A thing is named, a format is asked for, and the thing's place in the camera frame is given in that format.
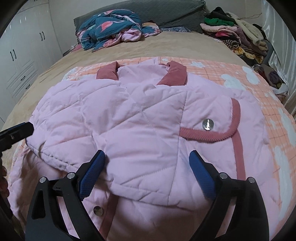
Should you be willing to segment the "left hand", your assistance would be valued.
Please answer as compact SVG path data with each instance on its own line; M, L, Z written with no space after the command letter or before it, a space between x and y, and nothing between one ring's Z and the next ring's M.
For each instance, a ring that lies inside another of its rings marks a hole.
M6 176L7 176L7 169L3 166L3 163L1 160L0 192L1 192L1 196L3 198L8 198L10 195L10 192L8 190L8 181L6 179Z

